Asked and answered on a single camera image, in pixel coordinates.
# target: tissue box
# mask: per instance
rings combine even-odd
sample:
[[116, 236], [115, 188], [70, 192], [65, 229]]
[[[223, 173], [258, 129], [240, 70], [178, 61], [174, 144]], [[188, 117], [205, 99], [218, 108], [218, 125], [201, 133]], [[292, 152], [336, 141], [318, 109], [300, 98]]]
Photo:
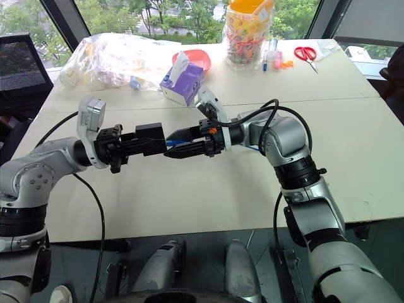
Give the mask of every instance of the tissue box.
[[168, 98], [182, 105], [189, 106], [194, 101], [203, 81], [203, 68], [189, 63], [186, 70], [178, 77], [177, 82], [169, 80], [172, 68], [165, 75], [160, 87], [163, 94]]

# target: plastic container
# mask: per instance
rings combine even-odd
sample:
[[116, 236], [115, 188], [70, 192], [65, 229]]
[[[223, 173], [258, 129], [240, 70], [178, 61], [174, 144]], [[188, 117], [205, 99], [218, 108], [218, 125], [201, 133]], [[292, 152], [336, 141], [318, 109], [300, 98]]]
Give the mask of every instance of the plastic container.
[[[211, 67], [211, 62], [208, 54], [201, 49], [190, 49], [190, 50], [185, 50], [184, 51], [185, 55], [187, 55], [189, 61], [191, 61], [193, 64], [200, 66], [203, 68], [203, 73], [206, 74], [210, 67]], [[178, 57], [178, 53], [176, 53], [174, 56], [172, 56], [172, 64], [176, 62]]]
[[273, 21], [273, 0], [233, 0], [226, 13], [223, 42], [236, 64], [257, 62]]

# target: white table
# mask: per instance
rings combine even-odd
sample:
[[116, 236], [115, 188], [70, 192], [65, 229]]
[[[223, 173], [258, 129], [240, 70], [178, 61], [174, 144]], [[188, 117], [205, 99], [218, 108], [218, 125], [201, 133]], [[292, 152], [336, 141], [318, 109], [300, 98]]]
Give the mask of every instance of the white table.
[[[288, 54], [301, 43], [285, 41], [280, 47]], [[209, 53], [213, 66], [207, 84], [230, 117], [277, 97], [306, 119], [313, 159], [328, 169], [325, 178], [346, 222], [404, 216], [404, 128], [342, 51], [320, 61], [318, 75], [306, 62], [295, 60], [292, 70], [246, 76], [222, 62], [215, 51], [219, 45], [184, 48]], [[28, 153], [55, 123], [77, 110], [84, 95], [52, 92], [15, 157]], [[137, 124], [161, 122], [167, 136], [203, 118], [195, 108], [181, 107], [158, 93], [121, 88], [92, 95], [107, 102], [103, 127], [121, 123], [124, 132]], [[75, 136], [75, 124], [72, 119], [50, 138]], [[108, 239], [272, 227], [280, 188], [269, 162], [243, 146], [214, 158], [135, 155], [120, 174], [89, 168], [81, 175], [101, 199]], [[278, 217], [278, 226], [286, 226], [281, 211]], [[46, 224], [52, 242], [100, 238], [95, 201], [71, 176], [53, 190]]]

